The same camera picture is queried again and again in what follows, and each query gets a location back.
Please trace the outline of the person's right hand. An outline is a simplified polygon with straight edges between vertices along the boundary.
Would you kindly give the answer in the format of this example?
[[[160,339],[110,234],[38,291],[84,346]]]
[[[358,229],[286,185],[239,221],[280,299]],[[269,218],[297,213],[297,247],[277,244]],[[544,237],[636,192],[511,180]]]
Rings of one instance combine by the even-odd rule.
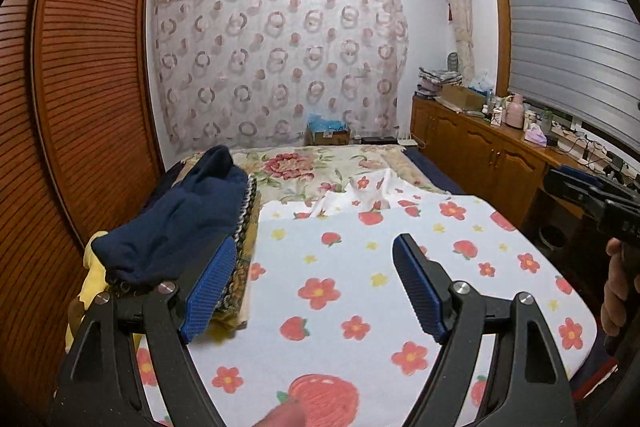
[[[626,304],[633,291],[639,292],[639,277],[630,286],[630,277],[623,267],[623,244],[618,239],[610,239],[606,244],[610,256],[608,279],[604,285],[604,300],[601,307],[601,324],[605,334],[616,337],[627,322]]]

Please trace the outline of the person's left hand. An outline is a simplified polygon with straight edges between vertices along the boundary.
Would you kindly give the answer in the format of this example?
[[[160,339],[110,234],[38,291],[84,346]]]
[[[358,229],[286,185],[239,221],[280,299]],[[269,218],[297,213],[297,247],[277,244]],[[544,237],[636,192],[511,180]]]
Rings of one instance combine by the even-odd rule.
[[[305,427],[306,415],[298,401],[282,403],[271,410],[254,427]]]

